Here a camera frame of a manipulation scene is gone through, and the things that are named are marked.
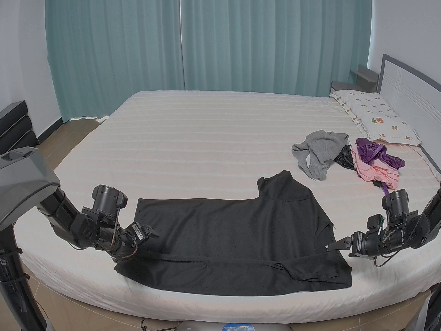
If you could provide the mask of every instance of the white wall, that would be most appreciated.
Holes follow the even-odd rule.
[[[441,0],[372,0],[368,67],[388,54],[441,83]]]
[[[61,117],[47,61],[45,0],[0,0],[0,109],[21,100],[37,136]]]

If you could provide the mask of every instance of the baseboard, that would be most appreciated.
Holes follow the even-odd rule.
[[[61,125],[63,125],[63,119],[59,118],[55,123],[53,123],[51,126],[49,126],[43,133],[38,136],[38,143],[42,143],[44,140],[46,140],[52,133],[57,130]]]

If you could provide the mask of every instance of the white bed sheet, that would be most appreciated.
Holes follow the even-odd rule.
[[[256,181],[281,170],[310,187],[335,225],[336,239],[366,229],[369,216],[384,214],[382,190],[334,163],[325,180],[309,179],[291,145],[315,130],[361,136],[331,98],[276,94],[154,91],[130,97],[88,135],[55,170],[61,187],[80,209],[91,207],[92,189],[114,186],[127,194],[122,226],[134,218],[137,199],[248,199]],[[400,188],[411,210],[421,210],[439,184],[410,146],[389,145],[406,161]],[[113,270],[104,252],[75,251],[52,231],[36,209],[15,225],[25,264],[52,289],[102,308],[164,320],[301,323],[346,317],[390,305],[441,280],[441,237],[418,250],[406,249],[382,268],[349,258],[351,288],[282,296],[226,297],[155,290]]]

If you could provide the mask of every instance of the teal curtain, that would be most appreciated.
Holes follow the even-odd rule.
[[[329,95],[366,66],[371,0],[181,0],[188,90]]]
[[[64,121],[184,89],[179,0],[46,0],[46,38]]]

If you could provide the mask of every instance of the black t-shirt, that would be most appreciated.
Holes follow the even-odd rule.
[[[159,234],[115,270],[176,292],[263,296],[351,286],[333,224],[311,190],[282,171],[249,200],[139,199],[135,221]]]

